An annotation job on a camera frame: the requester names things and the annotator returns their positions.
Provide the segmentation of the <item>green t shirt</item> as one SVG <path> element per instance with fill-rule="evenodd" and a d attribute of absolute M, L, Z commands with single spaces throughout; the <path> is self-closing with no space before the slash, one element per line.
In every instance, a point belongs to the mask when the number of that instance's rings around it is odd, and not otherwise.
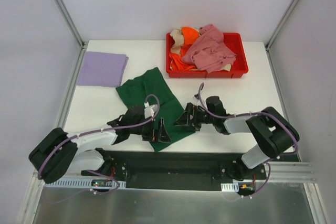
<path fill-rule="evenodd" d="M 123 85 L 117 87 L 116 91 L 127 108 L 134 105 L 144 105 L 145 98 L 149 94 L 155 95 L 160 103 L 160 111 L 156 118 L 164 119 L 164 125 L 172 143 L 195 133 L 174 125 L 184 109 L 158 68 L 148 70 L 141 76 L 127 80 Z"/>

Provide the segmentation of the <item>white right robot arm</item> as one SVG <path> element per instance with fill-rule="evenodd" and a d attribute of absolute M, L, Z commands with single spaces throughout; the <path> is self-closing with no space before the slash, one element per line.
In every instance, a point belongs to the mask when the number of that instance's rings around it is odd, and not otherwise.
<path fill-rule="evenodd" d="M 200 131 L 203 125 L 212 125 L 222 135 L 250 133 L 256 145 L 244 153 L 233 170 L 242 179 L 248 179 L 255 168 L 279 157 L 287 149 L 297 147 L 300 140 L 296 129 L 273 107 L 260 112 L 233 115 L 226 112 L 218 96 L 208 97 L 204 103 L 169 105 L 162 112 L 166 129 L 173 142 Z"/>

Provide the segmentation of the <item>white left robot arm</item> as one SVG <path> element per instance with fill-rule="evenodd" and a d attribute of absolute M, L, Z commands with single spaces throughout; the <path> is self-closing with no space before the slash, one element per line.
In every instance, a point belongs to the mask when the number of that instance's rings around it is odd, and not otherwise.
<path fill-rule="evenodd" d="M 105 147 L 124 142 L 132 134 L 142 136 L 145 141 L 154 140 L 159 132 L 154 128 L 159 110 L 156 104 L 136 105 L 101 128 L 77 134 L 57 127 L 32 150 L 28 159 L 37 170 L 38 179 L 46 184 L 66 173 L 111 178 L 114 164 Z"/>

